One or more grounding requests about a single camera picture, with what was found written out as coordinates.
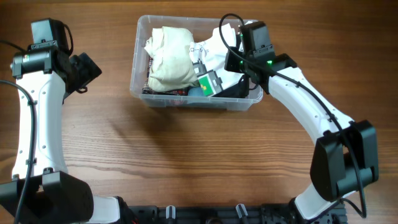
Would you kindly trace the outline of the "red navy plaid shirt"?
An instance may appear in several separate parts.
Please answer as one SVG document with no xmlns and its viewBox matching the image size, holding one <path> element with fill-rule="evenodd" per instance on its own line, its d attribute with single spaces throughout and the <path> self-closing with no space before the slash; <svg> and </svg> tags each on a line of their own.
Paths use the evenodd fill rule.
<svg viewBox="0 0 398 224">
<path fill-rule="evenodd" d="M 188 90 L 189 88 L 181 88 L 181 89 L 175 89 L 175 90 L 169 90 L 169 91 L 154 91 L 152 88 L 149 87 L 149 75 L 150 75 L 150 70 L 152 67 L 152 62 L 153 58 L 149 57 L 148 59 L 148 67 L 147 67 L 147 80 L 144 82 L 144 86 L 142 87 L 142 94 L 148 94 L 148 95 L 175 95 L 175 96 L 187 96 L 188 95 Z"/>
</svg>

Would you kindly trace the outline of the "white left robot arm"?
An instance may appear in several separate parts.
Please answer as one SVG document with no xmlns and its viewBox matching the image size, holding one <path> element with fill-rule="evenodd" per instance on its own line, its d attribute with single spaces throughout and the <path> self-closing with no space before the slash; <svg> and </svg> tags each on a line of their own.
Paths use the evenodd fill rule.
<svg viewBox="0 0 398 224">
<path fill-rule="evenodd" d="M 19 146 L 1 205 L 16 223 L 121 223 L 123 201 L 97 197 L 70 175 L 62 149 L 62 106 L 101 74 L 87 54 L 56 47 L 15 54 L 12 86 L 19 93 Z"/>
</svg>

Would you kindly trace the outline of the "blue denim jeans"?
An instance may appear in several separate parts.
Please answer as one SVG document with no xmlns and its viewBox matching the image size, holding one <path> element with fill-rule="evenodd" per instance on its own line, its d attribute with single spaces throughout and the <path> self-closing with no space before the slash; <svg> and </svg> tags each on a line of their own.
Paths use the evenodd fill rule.
<svg viewBox="0 0 398 224">
<path fill-rule="evenodd" d="M 203 89 L 199 86 L 189 88 L 187 95 L 194 96 L 194 97 L 204 97 L 205 96 Z"/>
</svg>

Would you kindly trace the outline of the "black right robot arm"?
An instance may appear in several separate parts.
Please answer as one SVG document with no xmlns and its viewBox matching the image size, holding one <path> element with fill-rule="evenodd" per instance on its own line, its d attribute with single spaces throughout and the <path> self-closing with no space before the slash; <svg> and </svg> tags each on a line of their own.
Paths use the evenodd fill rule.
<svg viewBox="0 0 398 224">
<path fill-rule="evenodd" d="M 281 102 L 303 126 L 315 145 L 310 185 L 290 202 L 294 222 L 311 223 L 358 192 L 367 216 L 364 188 L 379 179 L 377 134 L 367 120 L 355 122 L 329 103 L 304 77 L 287 54 L 257 61 L 230 47 L 225 69 L 250 76 L 255 84 Z"/>
</svg>

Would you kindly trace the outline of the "black cloth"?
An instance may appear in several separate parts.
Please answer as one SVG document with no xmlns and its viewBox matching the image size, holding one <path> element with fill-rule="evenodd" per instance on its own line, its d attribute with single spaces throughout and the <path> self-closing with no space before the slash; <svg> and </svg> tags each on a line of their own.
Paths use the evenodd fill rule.
<svg viewBox="0 0 398 224">
<path fill-rule="evenodd" d="M 243 75 L 237 84 L 215 95 L 222 98 L 245 98 L 249 94 L 249 76 Z"/>
</svg>

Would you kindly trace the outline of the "cream cloth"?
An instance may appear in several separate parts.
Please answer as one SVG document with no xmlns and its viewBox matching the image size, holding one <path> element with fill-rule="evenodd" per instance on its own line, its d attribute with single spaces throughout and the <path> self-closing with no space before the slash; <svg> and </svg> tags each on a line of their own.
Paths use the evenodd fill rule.
<svg viewBox="0 0 398 224">
<path fill-rule="evenodd" d="M 198 86 L 189 56 L 192 33 L 184 28 L 153 28 L 152 36 L 144 49 L 152 58 L 148 86 L 154 91 L 165 92 Z"/>
</svg>

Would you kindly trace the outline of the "white printed t-shirt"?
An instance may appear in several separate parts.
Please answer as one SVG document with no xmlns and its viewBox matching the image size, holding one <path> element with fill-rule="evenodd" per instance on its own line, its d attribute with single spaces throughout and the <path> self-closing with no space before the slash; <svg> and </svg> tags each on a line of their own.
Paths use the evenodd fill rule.
<svg viewBox="0 0 398 224">
<path fill-rule="evenodd" d="M 242 73 L 229 72 L 224 69 L 228 49 L 223 41 L 235 47 L 236 32 L 229 24 L 213 29 L 212 36 L 202 42 L 192 42 L 189 56 L 199 86 L 206 97 L 216 97 L 218 93 L 238 83 Z"/>
</svg>

